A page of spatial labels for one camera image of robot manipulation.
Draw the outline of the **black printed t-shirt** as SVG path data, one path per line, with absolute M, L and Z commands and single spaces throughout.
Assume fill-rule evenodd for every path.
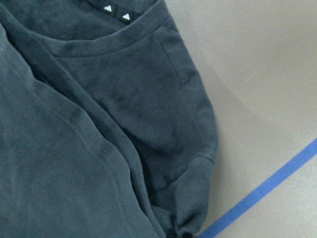
M 1 1 L 1 237 L 190 238 L 217 148 L 165 1 Z

